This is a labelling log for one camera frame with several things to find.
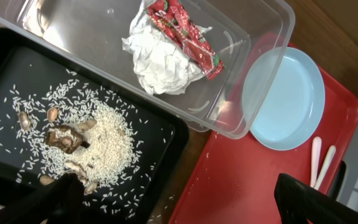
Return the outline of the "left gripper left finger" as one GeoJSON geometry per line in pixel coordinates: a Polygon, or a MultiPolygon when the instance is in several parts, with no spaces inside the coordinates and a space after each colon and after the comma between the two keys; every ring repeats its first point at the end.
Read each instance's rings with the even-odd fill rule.
{"type": "Polygon", "coordinates": [[[84,187],[75,174],[58,180],[0,209],[0,224],[80,223],[84,187]]]}

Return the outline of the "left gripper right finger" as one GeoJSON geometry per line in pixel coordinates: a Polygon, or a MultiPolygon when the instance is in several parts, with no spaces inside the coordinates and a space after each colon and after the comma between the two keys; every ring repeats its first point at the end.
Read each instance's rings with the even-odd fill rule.
{"type": "Polygon", "coordinates": [[[278,175],[274,197],[283,224],[358,224],[358,213],[294,177],[278,175]]]}

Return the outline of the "rice and food scraps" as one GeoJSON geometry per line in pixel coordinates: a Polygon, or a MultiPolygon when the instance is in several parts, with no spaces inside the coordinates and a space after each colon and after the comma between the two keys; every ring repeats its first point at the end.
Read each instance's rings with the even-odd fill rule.
{"type": "Polygon", "coordinates": [[[0,73],[0,176],[16,187],[76,172],[86,207],[134,220],[175,132],[75,72],[0,73]]]}

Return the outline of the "red snack wrapper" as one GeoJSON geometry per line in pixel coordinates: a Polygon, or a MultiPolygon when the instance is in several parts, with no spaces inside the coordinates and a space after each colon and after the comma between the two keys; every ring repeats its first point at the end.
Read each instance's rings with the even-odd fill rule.
{"type": "Polygon", "coordinates": [[[224,70],[223,61],[179,0],[157,0],[145,11],[152,22],[196,62],[209,80],[224,70]]]}

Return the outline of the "white plastic fork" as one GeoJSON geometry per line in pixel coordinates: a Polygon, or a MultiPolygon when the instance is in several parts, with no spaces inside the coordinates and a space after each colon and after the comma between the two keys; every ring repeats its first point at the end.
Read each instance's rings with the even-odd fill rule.
{"type": "Polygon", "coordinates": [[[326,157],[324,158],[324,162],[323,162],[322,168],[320,170],[319,176],[316,179],[316,183],[313,186],[313,188],[315,190],[319,190],[319,188],[321,187],[321,184],[325,178],[325,175],[329,169],[329,166],[331,165],[331,162],[333,160],[335,153],[336,153],[336,146],[331,145],[327,151],[326,157]]]}

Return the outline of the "white plastic spoon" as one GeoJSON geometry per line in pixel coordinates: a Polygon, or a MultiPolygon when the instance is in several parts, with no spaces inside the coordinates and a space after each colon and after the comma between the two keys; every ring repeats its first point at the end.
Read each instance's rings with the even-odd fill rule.
{"type": "Polygon", "coordinates": [[[316,136],[312,141],[312,147],[311,147],[310,187],[314,187],[317,181],[321,145],[322,145],[322,139],[319,136],[316,136]]]}

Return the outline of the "red serving tray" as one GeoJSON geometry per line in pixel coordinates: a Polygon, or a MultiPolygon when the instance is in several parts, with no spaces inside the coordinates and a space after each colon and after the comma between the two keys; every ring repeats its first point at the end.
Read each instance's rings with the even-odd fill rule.
{"type": "MultiPolygon", "coordinates": [[[[319,64],[326,87],[326,106],[316,135],[336,152],[320,191],[327,193],[358,123],[358,100],[338,82],[353,46],[335,35],[296,35],[291,45],[319,64]]],[[[274,151],[251,134],[234,140],[212,132],[170,217],[171,223],[278,223],[273,196],[277,177],[287,173],[310,179],[311,142],[290,151],[274,151]]]]}

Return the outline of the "black plastic tray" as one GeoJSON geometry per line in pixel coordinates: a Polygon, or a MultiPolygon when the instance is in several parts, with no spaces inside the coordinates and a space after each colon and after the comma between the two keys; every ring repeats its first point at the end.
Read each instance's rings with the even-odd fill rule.
{"type": "Polygon", "coordinates": [[[181,119],[0,28],[0,206],[77,170],[83,223],[145,223],[188,138],[181,119]]]}

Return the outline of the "light blue plate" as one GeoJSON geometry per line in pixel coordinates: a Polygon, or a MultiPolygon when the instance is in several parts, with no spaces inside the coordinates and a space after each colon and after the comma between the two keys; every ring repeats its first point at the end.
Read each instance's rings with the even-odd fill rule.
{"type": "Polygon", "coordinates": [[[249,131],[259,143],[288,151],[316,131],[325,98],[322,74],[312,58],[293,47],[277,47],[252,62],[241,106],[249,131]]]}

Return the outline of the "clear plastic bin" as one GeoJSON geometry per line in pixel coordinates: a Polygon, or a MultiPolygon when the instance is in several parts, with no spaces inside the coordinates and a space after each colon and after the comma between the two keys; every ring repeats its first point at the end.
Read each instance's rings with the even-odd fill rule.
{"type": "MultiPolygon", "coordinates": [[[[149,100],[199,132],[245,136],[259,112],[295,26],[281,0],[184,1],[207,28],[206,40],[224,63],[214,79],[191,83],[180,95],[149,100]]],[[[122,49],[139,0],[0,1],[0,24],[29,37],[140,96],[146,96],[132,55],[122,49]]]]}

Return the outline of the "crumpled white tissue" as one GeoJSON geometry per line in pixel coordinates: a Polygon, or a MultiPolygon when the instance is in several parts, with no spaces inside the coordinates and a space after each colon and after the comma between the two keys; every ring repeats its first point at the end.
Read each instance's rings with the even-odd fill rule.
{"type": "Polygon", "coordinates": [[[129,37],[122,39],[122,49],[132,54],[134,73],[141,87],[150,95],[179,95],[191,82],[204,77],[201,69],[182,49],[156,28],[146,13],[154,0],[142,0],[130,24],[129,37]]]}

